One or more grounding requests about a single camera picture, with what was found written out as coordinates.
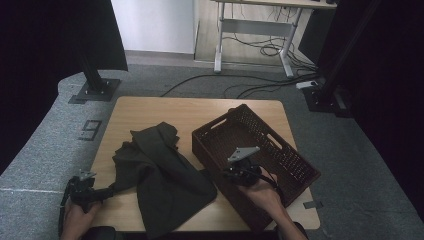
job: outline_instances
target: crate handle hole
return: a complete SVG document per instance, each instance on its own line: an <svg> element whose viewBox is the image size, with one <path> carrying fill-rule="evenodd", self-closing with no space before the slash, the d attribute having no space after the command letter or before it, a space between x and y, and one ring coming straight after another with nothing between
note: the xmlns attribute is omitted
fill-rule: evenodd
<svg viewBox="0 0 424 240"><path fill-rule="evenodd" d="M216 127L218 127L219 125L221 125L221 124L225 123L226 121L227 121L227 119L224 119L224 120L220 121L219 123L217 123L217 124L213 125L213 126L211 127L211 130L212 130L212 129L214 129L214 128L216 128Z"/></svg>
<svg viewBox="0 0 424 240"><path fill-rule="evenodd" d="M280 150L283 149L283 146L277 141L275 140L275 138L273 136L271 136L271 134L268 133L268 135L266 135L268 137L269 140L271 140L271 142L277 146Z"/></svg>

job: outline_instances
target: white wall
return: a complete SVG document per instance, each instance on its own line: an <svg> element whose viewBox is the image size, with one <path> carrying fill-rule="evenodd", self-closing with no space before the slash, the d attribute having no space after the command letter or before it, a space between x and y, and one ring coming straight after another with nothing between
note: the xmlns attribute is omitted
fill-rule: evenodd
<svg viewBox="0 0 424 240"><path fill-rule="evenodd" d="M193 54L195 1L112 0L124 49Z"/></svg>
<svg viewBox="0 0 424 240"><path fill-rule="evenodd" d="M193 0L193 12L194 12L194 22L193 22L193 27L194 27L194 46L193 46L193 53L196 50L196 41L197 41L197 30L199 27L199 0Z"/></svg>

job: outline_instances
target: desk leg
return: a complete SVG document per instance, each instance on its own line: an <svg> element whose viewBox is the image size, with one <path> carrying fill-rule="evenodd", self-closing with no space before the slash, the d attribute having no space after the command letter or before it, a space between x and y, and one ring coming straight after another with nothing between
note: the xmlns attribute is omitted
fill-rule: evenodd
<svg viewBox="0 0 424 240"><path fill-rule="evenodd" d="M284 70L286 71L287 78L293 78L293 71L291 70L290 60L287 57L287 53L289 52L291 43L293 41L294 33L296 32L297 24L299 23L300 15L302 14L302 8L298 8L296 12L296 19L292 23L292 27L290 30L290 35L287 41L284 43L283 51L280 52L281 62L283 63Z"/></svg>
<svg viewBox="0 0 424 240"><path fill-rule="evenodd" d="M222 24L224 23L224 9L225 3L221 3L221 9L219 11L219 22L218 22L218 46L215 49L215 67L214 72L221 72L221 57L222 57Z"/></svg>

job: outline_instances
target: gray carpet floor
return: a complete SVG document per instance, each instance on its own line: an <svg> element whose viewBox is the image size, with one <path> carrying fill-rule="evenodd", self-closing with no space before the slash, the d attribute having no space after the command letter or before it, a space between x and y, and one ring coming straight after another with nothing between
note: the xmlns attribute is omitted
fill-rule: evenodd
<svg viewBox="0 0 424 240"><path fill-rule="evenodd" d="M59 204L67 181L90 169L120 96L160 96L211 68L129 65L129 72L101 71L122 80L111 102L68 104L85 82L82 74L59 83L59 96L44 121L0 177L0 239L57 239ZM284 80L282 72L224 69L222 74ZM165 97L224 98L226 88L263 84L251 78L204 77ZM231 88L235 98L245 87ZM298 151L322 176L311 186L321 227L310 239L424 239L424 225L383 159L353 119L310 112L294 85L257 92L249 99L284 104ZM93 141L78 140L87 120L102 124Z"/></svg>

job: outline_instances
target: metal bracket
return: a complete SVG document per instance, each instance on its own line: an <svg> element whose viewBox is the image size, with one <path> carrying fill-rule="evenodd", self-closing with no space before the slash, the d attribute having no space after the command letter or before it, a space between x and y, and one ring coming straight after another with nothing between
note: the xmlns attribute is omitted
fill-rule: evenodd
<svg viewBox="0 0 424 240"><path fill-rule="evenodd" d="M84 104L87 101L103 101L109 102L116 89L118 88L121 80L119 79L101 79L101 90L94 91L90 89L88 82L82 86L78 95L73 95L68 103L70 104Z"/></svg>
<svg viewBox="0 0 424 240"><path fill-rule="evenodd" d="M244 158L249 157L259 150L260 148L258 146L250 148L236 148L236 151L233 153L233 155L228 158L228 162L232 163L243 160Z"/></svg>
<svg viewBox="0 0 424 240"><path fill-rule="evenodd" d="M94 172L82 171L80 169L80 172L78 174L78 177L79 177L80 181L84 181L84 180L89 179L89 178L91 178L91 177L93 177L95 175L96 175L96 173L94 173Z"/></svg>

